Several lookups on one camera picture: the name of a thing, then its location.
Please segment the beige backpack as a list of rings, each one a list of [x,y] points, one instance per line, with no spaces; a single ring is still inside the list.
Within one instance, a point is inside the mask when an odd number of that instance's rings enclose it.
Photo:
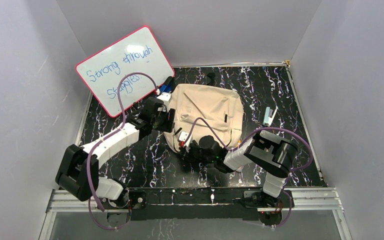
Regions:
[[[204,136],[212,136],[220,145],[235,147],[240,141],[244,107],[240,95],[231,89],[203,84],[178,84],[171,93],[170,109],[175,109],[174,127],[164,137],[168,147],[179,152],[179,132],[190,132],[198,120],[190,141],[198,142]]]

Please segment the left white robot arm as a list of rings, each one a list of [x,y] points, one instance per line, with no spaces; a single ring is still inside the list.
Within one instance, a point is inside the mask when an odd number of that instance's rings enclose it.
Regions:
[[[167,92],[150,97],[137,116],[128,116],[118,128],[93,142],[65,150],[55,182],[80,201],[105,198],[117,208],[129,203],[129,190],[123,183],[99,176],[99,169],[126,147],[147,137],[152,131],[173,130],[175,109],[169,108],[172,95]]]

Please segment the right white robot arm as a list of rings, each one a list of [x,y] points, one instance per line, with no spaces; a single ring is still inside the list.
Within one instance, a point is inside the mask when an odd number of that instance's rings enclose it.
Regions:
[[[266,171],[261,199],[268,207],[275,207],[281,201],[281,190],[298,153],[298,147],[290,140],[266,130],[257,131],[231,150],[221,147],[211,135],[195,141],[185,131],[176,143],[186,160],[213,164],[225,174],[240,172],[248,164],[260,166]]]

